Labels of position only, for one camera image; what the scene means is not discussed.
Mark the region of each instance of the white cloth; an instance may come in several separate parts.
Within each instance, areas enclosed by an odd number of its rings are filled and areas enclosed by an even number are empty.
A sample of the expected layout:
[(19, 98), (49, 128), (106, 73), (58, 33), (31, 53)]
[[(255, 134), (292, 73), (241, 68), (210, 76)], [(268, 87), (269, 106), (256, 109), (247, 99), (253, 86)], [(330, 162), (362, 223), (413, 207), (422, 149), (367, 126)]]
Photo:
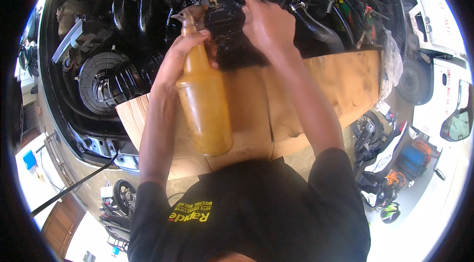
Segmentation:
[(375, 103), (374, 108), (378, 111), (380, 105), (392, 91), (393, 86), (397, 86), (403, 73), (403, 62), (401, 61), (400, 49), (392, 37), (392, 32), (383, 28), (386, 34), (385, 55), (384, 55), (384, 72), (382, 75), (382, 89), (380, 90), (379, 100)]

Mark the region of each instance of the motorcycle wheel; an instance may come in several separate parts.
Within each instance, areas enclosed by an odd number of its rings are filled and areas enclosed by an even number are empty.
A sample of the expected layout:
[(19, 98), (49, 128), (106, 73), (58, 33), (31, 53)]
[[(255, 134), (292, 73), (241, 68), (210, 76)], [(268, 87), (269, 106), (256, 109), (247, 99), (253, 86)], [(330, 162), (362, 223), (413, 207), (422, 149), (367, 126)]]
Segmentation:
[(372, 121), (372, 123), (374, 123), (375, 125), (375, 130), (370, 136), (369, 142), (369, 144), (373, 144), (374, 142), (381, 140), (383, 136), (383, 125), (374, 112), (369, 110), (365, 114), (360, 116), (356, 121), (351, 124), (351, 130), (355, 138), (357, 139), (360, 135), (361, 129), (365, 127), (368, 121)]
[(28, 73), (34, 77), (39, 77), (38, 61), (35, 60), (33, 63), (28, 65)]
[(136, 193), (135, 188), (125, 181), (125, 180), (118, 180), (115, 182), (113, 194), (114, 194), (114, 201), (118, 208), (125, 214), (128, 215), (128, 202), (125, 199), (125, 194), (127, 192)]

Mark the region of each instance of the black t-shirt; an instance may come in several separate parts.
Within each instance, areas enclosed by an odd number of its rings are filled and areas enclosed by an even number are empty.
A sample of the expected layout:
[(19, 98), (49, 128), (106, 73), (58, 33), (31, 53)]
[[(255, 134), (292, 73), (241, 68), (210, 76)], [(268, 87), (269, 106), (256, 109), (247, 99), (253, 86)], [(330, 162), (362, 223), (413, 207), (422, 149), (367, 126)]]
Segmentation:
[(322, 152), (306, 182), (281, 159), (246, 161), (202, 177), (172, 207), (158, 184), (139, 186), (128, 258), (207, 262), (365, 261), (370, 235), (347, 154)]

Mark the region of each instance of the rapide logo text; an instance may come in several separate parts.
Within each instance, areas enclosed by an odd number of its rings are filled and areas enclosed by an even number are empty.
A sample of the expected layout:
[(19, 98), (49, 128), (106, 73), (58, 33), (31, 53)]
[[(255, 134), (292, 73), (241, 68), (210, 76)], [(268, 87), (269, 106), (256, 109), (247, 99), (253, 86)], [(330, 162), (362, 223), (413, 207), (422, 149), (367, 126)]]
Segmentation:
[(172, 212), (168, 217), (168, 221), (187, 222), (192, 220), (199, 220), (199, 222), (206, 222), (209, 218), (211, 208), (212, 201), (198, 201), (194, 204), (180, 202), (175, 206), (174, 211), (190, 214), (182, 215), (176, 212)]

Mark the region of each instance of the hose clamp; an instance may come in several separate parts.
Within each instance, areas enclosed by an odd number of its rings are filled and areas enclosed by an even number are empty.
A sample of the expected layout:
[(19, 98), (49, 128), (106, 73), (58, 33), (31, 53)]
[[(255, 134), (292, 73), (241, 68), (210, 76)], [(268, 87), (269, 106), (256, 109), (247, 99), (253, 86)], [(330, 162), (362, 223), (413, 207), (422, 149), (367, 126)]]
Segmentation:
[(290, 8), (292, 11), (295, 11), (296, 9), (306, 9), (306, 4), (305, 2), (291, 3)]

